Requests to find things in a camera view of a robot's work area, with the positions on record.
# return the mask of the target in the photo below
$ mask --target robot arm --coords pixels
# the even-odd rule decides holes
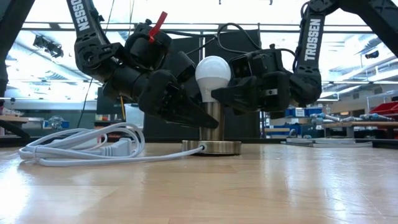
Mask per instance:
[[[309,1],[305,12],[302,10],[294,74],[290,77],[292,98],[303,106],[316,102],[322,93],[318,61],[323,26],[325,17],[339,8],[357,14],[398,55],[398,8],[391,0]]]
[[[160,30],[166,17],[156,24],[139,24],[123,47],[111,44],[100,26],[103,18],[92,0],[67,0],[76,30],[75,58],[80,71],[104,83],[103,94],[139,99],[139,108],[152,116],[185,126],[216,128],[218,122],[187,95],[182,84],[195,64],[182,52],[181,74],[158,70],[172,39]]]
[[[234,74],[233,84],[213,90],[212,97],[234,108],[236,114],[259,110],[283,111],[288,107],[290,98],[301,107],[316,102],[322,93],[318,62],[325,18],[339,8],[359,15],[398,55],[398,8],[391,0],[311,0],[304,4],[301,12],[293,73],[282,65],[281,51],[286,49],[270,46],[271,49],[231,59],[229,65]]]

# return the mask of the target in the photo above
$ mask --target light bulb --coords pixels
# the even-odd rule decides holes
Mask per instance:
[[[197,66],[195,79],[199,86],[202,102],[217,102],[211,97],[211,91],[228,85],[231,79],[231,69],[221,57],[205,57]]]

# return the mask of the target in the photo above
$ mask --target red container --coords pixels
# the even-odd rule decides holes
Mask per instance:
[[[384,114],[393,114],[393,108],[398,106],[398,101],[391,102],[391,103],[382,103],[373,110],[371,110],[370,113],[377,113],[379,115],[384,115]]]
[[[398,114],[398,105],[396,105],[395,107],[391,108],[392,113],[394,114]]]

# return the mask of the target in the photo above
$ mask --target table surface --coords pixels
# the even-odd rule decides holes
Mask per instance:
[[[21,164],[9,149],[0,222],[398,223],[397,177],[391,149],[245,144],[235,157],[63,168]]]
[[[322,125],[324,128],[333,127],[352,127],[352,126],[383,126],[383,127],[398,127],[398,122],[388,121],[352,121],[352,122],[335,122]]]
[[[29,118],[17,117],[17,116],[0,115],[0,120],[26,123],[26,122],[29,121]]]

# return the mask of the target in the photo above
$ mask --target red clip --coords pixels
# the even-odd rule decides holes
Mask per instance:
[[[149,42],[153,43],[155,41],[154,36],[160,31],[160,27],[163,25],[166,20],[167,13],[162,12],[159,19],[156,22],[156,25],[149,31]]]

